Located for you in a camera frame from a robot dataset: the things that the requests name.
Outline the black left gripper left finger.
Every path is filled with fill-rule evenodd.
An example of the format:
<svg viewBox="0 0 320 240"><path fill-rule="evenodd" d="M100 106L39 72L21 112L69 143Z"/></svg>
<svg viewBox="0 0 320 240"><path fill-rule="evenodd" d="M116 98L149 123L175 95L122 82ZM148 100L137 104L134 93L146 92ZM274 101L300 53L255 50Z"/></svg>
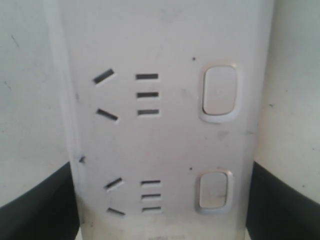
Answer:
<svg viewBox="0 0 320 240"><path fill-rule="evenodd" d="M74 240L79 228L70 163L0 208L2 240Z"/></svg>

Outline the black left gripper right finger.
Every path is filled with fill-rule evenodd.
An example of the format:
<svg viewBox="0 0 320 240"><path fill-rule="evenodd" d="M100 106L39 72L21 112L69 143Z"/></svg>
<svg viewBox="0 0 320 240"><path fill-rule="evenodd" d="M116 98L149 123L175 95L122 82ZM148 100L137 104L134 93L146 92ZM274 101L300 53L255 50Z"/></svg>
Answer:
<svg viewBox="0 0 320 240"><path fill-rule="evenodd" d="M246 228L253 240L318 240L320 205L254 163Z"/></svg>

